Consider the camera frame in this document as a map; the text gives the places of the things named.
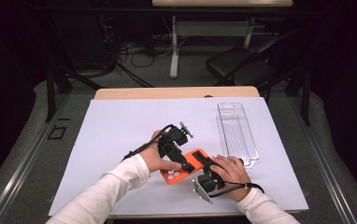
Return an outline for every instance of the clear plastic container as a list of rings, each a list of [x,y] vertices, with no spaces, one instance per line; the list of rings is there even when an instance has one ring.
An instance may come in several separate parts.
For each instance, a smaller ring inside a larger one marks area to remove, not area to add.
[[[224,156],[242,159],[251,168],[259,159],[251,129],[241,103],[218,104],[217,123]]]

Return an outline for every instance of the white paper sheet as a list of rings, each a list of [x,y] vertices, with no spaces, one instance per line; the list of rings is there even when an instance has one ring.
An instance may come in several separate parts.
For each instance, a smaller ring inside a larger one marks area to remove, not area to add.
[[[284,210],[307,210],[307,202],[263,98],[225,97],[149,100],[92,100],[50,216],[113,169],[130,150],[148,142],[152,133],[183,121],[194,138],[180,147],[183,154],[202,148],[209,156],[222,154],[217,127],[217,103],[242,103],[260,159],[248,170],[252,182]],[[236,203],[225,196],[209,204],[192,190],[192,179],[167,185],[159,172],[140,189],[129,191],[112,212],[114,217],[197,216],[237,214]]]

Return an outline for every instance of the person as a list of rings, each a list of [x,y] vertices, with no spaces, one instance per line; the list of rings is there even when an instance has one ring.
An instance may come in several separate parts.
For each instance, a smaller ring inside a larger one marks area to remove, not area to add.
[[[210,169],[224,181],[249,183],[250,178],[236,157],[218,155],[211,158],[219,165]],[[140,153],[122,161],[113,170],[102,175],[100,180],[82,191],[61,208],[47,224],[103,223],[111,214],[114,205],[131,189],[144,185],[150,173],[158,170],[179,170],[181,164],[161,159],[158,144],[152,143]],[[232,188],[226,184],[220,191]],[[236,189],[226,194],[236,201],[237,208],[253,223],[299,223],[259,189]]]

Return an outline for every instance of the white sleeve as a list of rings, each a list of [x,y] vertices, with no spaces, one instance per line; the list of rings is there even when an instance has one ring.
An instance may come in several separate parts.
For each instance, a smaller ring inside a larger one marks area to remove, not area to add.
[[[122,161],[115,169],[102,175],[91,187],[82,191],[59,210],[48,224],[103,223],[123,195],[142,186],[150,178],[143,158],[136,154]]]
[[[237,203],[237,208],[252,224],[299,223],[259,189],[251,189],[248,196]]]

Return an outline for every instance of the orange object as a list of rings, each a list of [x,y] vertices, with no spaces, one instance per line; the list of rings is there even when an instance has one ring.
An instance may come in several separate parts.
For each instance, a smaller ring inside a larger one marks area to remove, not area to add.
[[[169,185],[174,185],[178,183],[180,180],[184,179],[185,177],[195,173],[196,171],[204,168],[204,165],[202,162],[198,161],[194,156],[193,153],[196,151],[200,151],[205,157],[208,157],[207,153],[202,149],[202,148],[197,148],[194,149],[193,151],[187,153],[184,155],[185,159],[187,160],[188,163],[190,163],[195,169],[188,174],[182,169],[179,169],[177,171],[174,170],[161,170],[161,174],[164,177],[164,180],[166,181],[167,184]]]

